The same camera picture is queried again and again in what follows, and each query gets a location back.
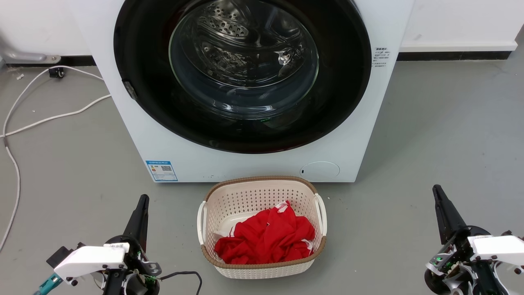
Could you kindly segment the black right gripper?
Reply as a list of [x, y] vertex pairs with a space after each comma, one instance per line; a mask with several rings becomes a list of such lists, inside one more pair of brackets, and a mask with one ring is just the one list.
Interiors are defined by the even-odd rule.
[[487, 237], [488, 231], [467, 226], [442, 186], [432, 187], [440, 243], [443, 247], [426, 264], [424, 280], [436, 295], [509, 295], [494, 258], [474, 256], [469, 238]]

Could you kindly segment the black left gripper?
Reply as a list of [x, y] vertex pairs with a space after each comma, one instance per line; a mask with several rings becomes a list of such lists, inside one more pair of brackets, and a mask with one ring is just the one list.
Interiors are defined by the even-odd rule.
[[146, 257], [149, 221], [149, 196], [142, 194], [131, 213], [123, 235], [113, 237], [107, 243], [129, 243], [129, 251], [123, 262], [105, 268], [104, 295], [157, 295], [159, 283], [152, 277], [161, 269]]

